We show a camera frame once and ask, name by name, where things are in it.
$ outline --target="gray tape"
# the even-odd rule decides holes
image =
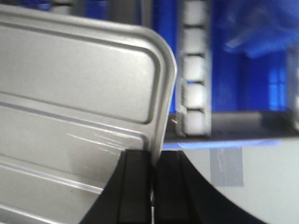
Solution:
[[[210,169],[214,186],[243,187],[242,148],[210,149]]]

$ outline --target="scratch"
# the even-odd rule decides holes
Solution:
[[[117,156],[119,156],[120,154],[118,154],[118,153],[113,153],[113,152],[111,152],[111,151],[109,151],[109,150],[107,150],[107,149],[104,149],[104,148],[98,148],[99,150],[102,150],[102,151],[104,151],[104,152],[107,152],[107,153],[109,153],[109,154],[111,154],[111,155],[117,155]]]
[[[117,141],[117,140],[114,140],[114,139],[111,139],[111,138],[107,138],[107,137],[104,137],[104,136],[101,136],[101,135],[98,135],[98,134],[94,134],[95,137],[99,137],[101,139],[106,139],[106,140],[109,140],[109,141],[112,141],[112,142],[116,142],[118,144],[121,144],[121,141]]]
[[[93,141],[93,140],[90,140],[90,139],[85,139],[85,138],[82,138],[82,137],[79,137],[79,136],[76,136],[76,135],[73,135],[73,134],[69,134],[69,133],[66,133],[66,135],[71,136],[71,137],[76,138],[76,139],[79,139],[79,140],[87,141],[87,142],[94,143],[94,144],[97,144],[97,145],[100,145],[100,146],[106,146],[106,147],[118,149],[118,150],[121,150],[121,151],[123,151],[125,149],[124,147],[117,147],[117,146],[109,145],[109,144],[106,144],[106,143]]]
[[[109,134],[112,134],[112,135],[115,135],[115,136],[118,136],[118,137],[122,137],[122,138],[125,138],[125,139],[130,138],[130,137],[129,137],[128,135],[126,135],[126,134],[115,133],[115,132],[112,132],[112,131],[109,131],[109,130],[99,129],[99,131],[101,131],[101,132],[106,132],[106,133],[109,133]]]

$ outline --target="white cube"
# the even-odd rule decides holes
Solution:
[[[203,54],[206,50],[206,33],[199,28],[184,29],[184,52],[187,54]]]
[[[183,77],[188,81],[204,81],[206,78],[206,60],[200,56],[184,57]]]
[[[188,109],[203,109],[206,105],[206,88],[201,84],[188,84],[183,90],[183,105]]]
[[[184,24],[190,26],[204,25],[207,18],[205,1],[185,1]]]
[[[199,111],[188,111],[183,117],[183,131],[187,135],[205,135],[205,115]]]

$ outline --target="white surface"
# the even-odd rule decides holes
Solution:
[[[299,138],[280,146],[243,147],[243,187],[216,187],[229,200],[269,224],[298,224]],[[185,150],[210,182],[209,149]]]
[[[185,1],[184,24],[203,25],[207,17],[206,8],[205,1]]]
[[[183,96],[184,106],[189,109],[201,109],[206,105],[206,88],[201,84],[188,84]]]
[[[187,135],[204,135],[205,115],[199,111],[188,111],[184,116],[184,133]]]
[[[205,59],[200,56],[185,56],[183,77],[188,81],[204,81],[206,77]]]
[[[203,54],[206,49],[206,33],[199,28],[184,29],[184,52],[187,54]]]
[[[59,15],[69,15],[71,7],[70,6],[54,6],[51,8],[51,12]]]

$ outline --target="metal tray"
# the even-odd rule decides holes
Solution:
[[[0,5],[0,68],[0,223],[78,223],[122,150],[159,157],[176,66],[150,29]]]

